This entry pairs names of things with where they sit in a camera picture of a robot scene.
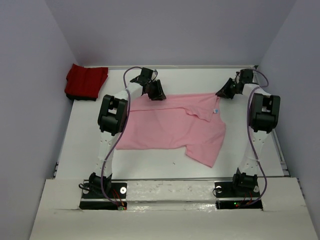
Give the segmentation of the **pink t shirt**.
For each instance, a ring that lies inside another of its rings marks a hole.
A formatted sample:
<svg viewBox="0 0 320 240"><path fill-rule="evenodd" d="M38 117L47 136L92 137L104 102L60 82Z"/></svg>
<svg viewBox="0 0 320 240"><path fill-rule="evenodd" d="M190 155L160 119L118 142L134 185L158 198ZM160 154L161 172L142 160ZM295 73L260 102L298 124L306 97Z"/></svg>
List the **pink t shirt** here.
<svg viewBox="0 0 320 240"><path fill-rule="evenodd" d="M130 105L118 150L171 150L213 167L222 148L226 124L215 93L171 94L165 100L140 96Z"/></svg>

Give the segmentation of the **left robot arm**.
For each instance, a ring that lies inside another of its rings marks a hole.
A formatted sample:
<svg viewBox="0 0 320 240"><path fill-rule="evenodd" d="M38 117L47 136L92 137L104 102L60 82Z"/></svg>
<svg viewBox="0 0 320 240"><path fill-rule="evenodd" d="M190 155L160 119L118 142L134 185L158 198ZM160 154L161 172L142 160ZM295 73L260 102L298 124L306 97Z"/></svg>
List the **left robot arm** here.
<svg viewBox="0 0 320 240"><path fill-rule="evenodd" d="M114 150L125 132L133 100L143 95L147 95L151 101L166 99L161 81L157 77L156 69L131 67L123 74L124 90L115 95L106 94L102 99L97 119L101 133L98 161L88 178L88 186L97 196L112 203L115 201L108 195L112 189Z"/></svg>

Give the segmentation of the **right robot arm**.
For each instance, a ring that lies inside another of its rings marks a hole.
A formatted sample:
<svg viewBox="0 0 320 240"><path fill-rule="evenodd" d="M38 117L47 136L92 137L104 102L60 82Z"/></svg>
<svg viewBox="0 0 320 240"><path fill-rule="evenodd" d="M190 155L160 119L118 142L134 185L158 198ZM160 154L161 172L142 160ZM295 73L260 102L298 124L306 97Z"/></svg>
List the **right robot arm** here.
<svg viewBox="0 0 320 240"><path fill-rule="evenodd" d="M242 69L216 93L224 99L233 99L235 95L247 98L245 152L232 181L215 183L212 193L218 199L261 195L258 187L258 171L262 169L260 154L266 139L278 124L281 98L264 91L269 86L266 77L266 85L254 82L254 73L265 76L257 69Z"/></svg>

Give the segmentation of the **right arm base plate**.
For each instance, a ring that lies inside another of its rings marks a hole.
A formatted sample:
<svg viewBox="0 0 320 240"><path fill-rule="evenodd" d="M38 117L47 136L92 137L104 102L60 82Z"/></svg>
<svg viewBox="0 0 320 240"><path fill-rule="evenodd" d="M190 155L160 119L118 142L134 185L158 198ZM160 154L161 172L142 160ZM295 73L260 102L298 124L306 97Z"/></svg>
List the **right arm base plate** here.
<svg viewBox="0 0 320 240"><path fill-rule="evenodd" d="M217 210L236 210L236 209L263 209L261 200L253 203L260 192L257 187L255 190L239 191L233 189L231 181L218 181L214 183L212 190L216 198L215 207Z"/></svg>

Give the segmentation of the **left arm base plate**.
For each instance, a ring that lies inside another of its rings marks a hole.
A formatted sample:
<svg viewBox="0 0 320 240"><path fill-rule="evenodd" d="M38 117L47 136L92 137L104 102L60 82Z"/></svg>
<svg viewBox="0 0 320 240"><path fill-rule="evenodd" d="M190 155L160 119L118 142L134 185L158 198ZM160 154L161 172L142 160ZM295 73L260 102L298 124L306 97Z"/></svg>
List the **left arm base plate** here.
<svg viewBox="0 0 320 240"><path fill-rule="evenodd" d="M81 189L79 203L81 210L127 210L128 184L126 182L112 182L111 189L106 192L107 198L103 195L101 189L91 187L88 181L80 183L78 187Z"/></svg>

